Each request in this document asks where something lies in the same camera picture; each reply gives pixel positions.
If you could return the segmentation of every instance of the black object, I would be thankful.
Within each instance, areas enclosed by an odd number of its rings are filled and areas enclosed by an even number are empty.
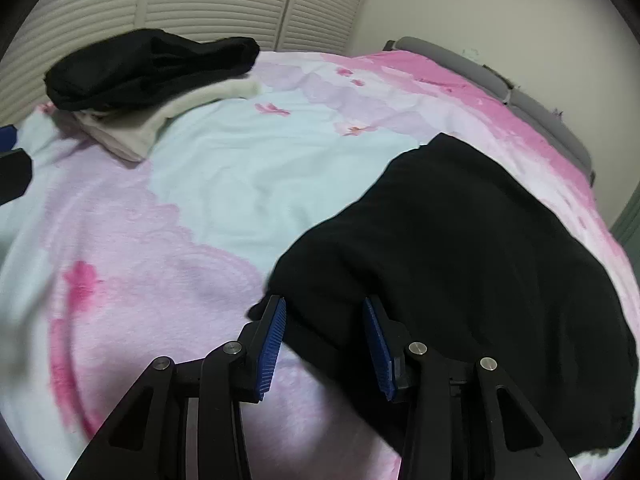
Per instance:
[[[2,480],[42,480],[36,468],[15,441],[2,416],[0,416],[0,471],[2,471]]]
[[[494,357],[568,455],[618,447],[632,429],[636,343],[605,269],[500,165],[453,137],[393,160],[289,248],[268,289],[287,298],[285,341],[398,452],[406,408],[375,396],[360,322],[371,294],[444,357]]]
[[[0,153],[0,205],[24,195],[32,176],[31,157],[22,148]]]
[[[364,324],[378,381],[410,405],[398,480],[579,480],[558,441],[491,358],[443,358],[367,298]]]
[[[140,28],[63,57],[45,75],[47,95],[61,110],[140,108],[245,74],[259,52],[253,38],[198,43]]]
[[[275,342],[279,348],[271,327],[280,317],[284,300],[271,296],[262,320],[245,325],[237,342],[178,365],[168,357],[154,359],[67,480],[184,480],[188,400],[195,397],[198,478],[250,480],[239,402],[262,399],[261,357]]]

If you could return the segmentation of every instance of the white wall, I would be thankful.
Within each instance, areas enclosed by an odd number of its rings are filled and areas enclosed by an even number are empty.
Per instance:
[[[640,180],[640,45],[609,0],[365,0],[348,55],[417,36],[522,86],[591,152],[611,225]]]

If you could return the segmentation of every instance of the bedspread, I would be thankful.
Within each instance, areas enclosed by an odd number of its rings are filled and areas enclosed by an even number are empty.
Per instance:
[[[587,181],[503,104],[401,51],[263,52],[253,74],[260,95],[181,115],[137,165],[62,112],[22,125],[34,179],[0,208],[0,411],[46,480],[66,477],[153,358],[197,359],[235,338],[277,258],[439,132],[558,216],[603,263],[640,337],[636,280]],[[286,347],[265,401],[242,414],[257,480],[398,476],[396,453]],[[574,465],[602,480],[624,449]]]

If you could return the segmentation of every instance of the pink flower print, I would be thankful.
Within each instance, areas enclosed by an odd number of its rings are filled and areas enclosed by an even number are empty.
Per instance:
[[[98,273],[95,267],[87,262],[78,260],[71,270],[63,274],[65,281],[69,284],[69,291],[66,296],[66,304],[71,312],[86,312],[92,307],[92,299],[102,283],[98,280]]]
[[[357,137],[363,132],[375,132],[377,126],[369,126],[363,123],[334,123],[335,131],[341,134],[343,137],[354,136]]]
[[[288,110],[283,110],[282,108],[278,108],[273,103],[267,103],[266,106],[257,104],[255,105],[255,109],[258,110],[261,114],[277,114],[281,117],[287,117],[291,115],[291,112],[289,112]]]
[[[66,319],[54,319],[49,325],[49,337],[52,341],[66,340],[69,330]],[[78,396],[76,377],[70,363],[68,346],[52,344],[49,353],[49,366],[50,387],[62,414],[62,423],[66,428],[70,428],[73,421],[79,419],[86,435],[93,436],[95,431],[82,416],[82,403]]]
[[[429,85],[434,86],[444,86],[447,89],[447,92],[451,92],[451,88],[466,88],[468,84],[466,83],[439,83],[438,81],[432,81],[431,79],[425,79],[423,77],[418,77],[415,79],[420,83],[427,83]]]

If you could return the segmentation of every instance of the folded black cloth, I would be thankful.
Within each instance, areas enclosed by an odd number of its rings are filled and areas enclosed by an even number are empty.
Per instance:
[[[494,357],[568,455],[630,434],[636,343],[605,269],[500,165],[453,137],[393,160],[292,245],[268,289],[287,300],[285,341],[398,451],[406,410],[378,393],[362,323],[369,294],[444,356]]]
[[[72,52],[44,81],[61,110],[140,108],[249,72],[259,51],[253,38],[198,43],[141,28]]]

